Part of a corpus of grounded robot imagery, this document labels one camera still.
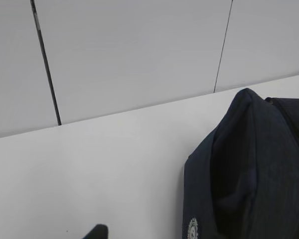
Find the white table surface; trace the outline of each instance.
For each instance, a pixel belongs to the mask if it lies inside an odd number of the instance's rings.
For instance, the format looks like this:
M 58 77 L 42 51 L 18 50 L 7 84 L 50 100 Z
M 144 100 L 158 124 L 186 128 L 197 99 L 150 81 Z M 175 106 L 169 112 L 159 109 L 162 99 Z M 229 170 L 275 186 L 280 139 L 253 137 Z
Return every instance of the white table surface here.
M 299 98 L 299 76 L 250 87 Z M 0 139 L 0 239 L 180 239 L 183 165 L 239 89 Z

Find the panel seam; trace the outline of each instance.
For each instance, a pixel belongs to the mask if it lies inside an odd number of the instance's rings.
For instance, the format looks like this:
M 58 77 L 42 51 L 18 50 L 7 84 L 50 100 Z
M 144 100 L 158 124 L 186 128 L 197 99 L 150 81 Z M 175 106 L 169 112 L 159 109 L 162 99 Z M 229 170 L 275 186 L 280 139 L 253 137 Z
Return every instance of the panel seam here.
M 52 100 L 53 100 L 53 106 L 54 106 L 54 110 L 55 110 L 56 119 L 57 119 L 58 125 L 62 125 L 59 108 L 58 108 L 58 104 L 57 104 L 56 97 L 55 97 L 55 91 L 54 91 L 53 82 L 52 82 L 52 78 L 51 78 L 50 68 L 49 68 L 49 64 L 48 64 L 48 59 L 46 56 L 45 47 L 44 47 L 44 43 L 43 43 L 42 32 L 41 32 L 41 28 L 40 28 L 40 24 L 39 24 L 38 15 L 36 12 L 35 3 L 34 3 L 34 0 L 30 0 L 30 1 L 31 1 L 31 7 L 32 7 L 32 13 L 33 13 L 33 17 L 34 17 L 35 27 L 36 27 L 36 31 L 38 33 L 38 38 L 39 38 L 39 42 L 40 42 L 41 53 L 42 53 L 42 57 L 43 57 L 43 61 L 44 61 L 45 71 L 46 71 L 46 75 L 48 78 L 51 96 L 52 96 Z
M 216 85 L 217 85 L 217 80 L 218 80 L 218 74 L 219 74 L 219 69 L 220 69 L 220 64 L 221 64 L 221 59 L 223 57 L 223 52 L 224 52 L 224 46 L 225 46 L 225 41 L 226 41 L 226 36 L 227 36 L 227 30 L 228 30 L 228 25 L 229 25 L 229 18 L 230 18 L 230 13 L 231 13 L 231 8 L 233 6 L 233 0 L 230 3 L 230 9 L 229 9 L 229 14 L 228 14 L 228 19 L 227 19 L 227 25 L 226 25 L 226 31 L 225 31 L 225 36 L 224 36 L 224 41 L 223 41 L 223 47 L 221 49 L 221 54 L 220 54 L 220 59 L 219 59 L 219 64 L 218 64 L 218 70 L 217 70 L 217 75 L 216 75 L 216 81 L 215 81 L 215 86 L 214 86 L 214 93 L 216 91 Z

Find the black object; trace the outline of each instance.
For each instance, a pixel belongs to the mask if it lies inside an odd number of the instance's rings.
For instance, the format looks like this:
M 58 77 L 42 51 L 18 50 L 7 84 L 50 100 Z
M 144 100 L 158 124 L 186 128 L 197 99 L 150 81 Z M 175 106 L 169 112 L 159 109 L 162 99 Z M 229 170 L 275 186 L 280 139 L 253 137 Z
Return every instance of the black object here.
M 108 239 L 109 230 L 106 225 L 97 224 L 83 239 Z
M 183 239 L 299 239 L 299 99 L 234 98 L 185 164 Z
M 40 24 L 39 24 L 39 18 L 38 18 L 37 12 L 36 12 L 36 7 L 35 7 L 34 0 L 30 0 L 30 2 L 31 2 L 34 21 L 35 21 L 35 27 L 36 27 L 36 31 L 38 33 L 38 38 L 39 38 L 39 42 L 40 42 L 41 52 L 42 52 L 42 56 L 43 56 L 43 62 L 44 62 L 44 66 L 45 66 L 45 71 L 46 71 L 46 75 L 48 77 L 49 87 L 50 87 L 51 96 L 52 96 L 53 105 L 54 105 L 54 110 L 55 110 L 55 114 L 56 114 L 56 119 L 58 121 L 58 125 L 62 125 L 58 104 L 56 102 L 56 97 L 55 97 L 54 87 L 53 87 L 53 83 L 52 83 L 52 78 L 51 78 L 50 68 L 49 68 L 49 64 L 48 64 L 48 59 L 47 59 L 46 53 L 45 53 L 41 28 L 40 28 Z

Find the circular logo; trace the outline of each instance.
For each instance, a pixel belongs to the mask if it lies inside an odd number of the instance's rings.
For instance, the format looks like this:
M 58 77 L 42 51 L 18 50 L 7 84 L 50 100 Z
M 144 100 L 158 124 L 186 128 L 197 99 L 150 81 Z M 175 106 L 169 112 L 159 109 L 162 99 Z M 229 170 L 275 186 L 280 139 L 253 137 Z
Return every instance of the circular logo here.
M 198 239 L 198 223 L 196 218 L 193 218 L 189 222 L 187 239 Z

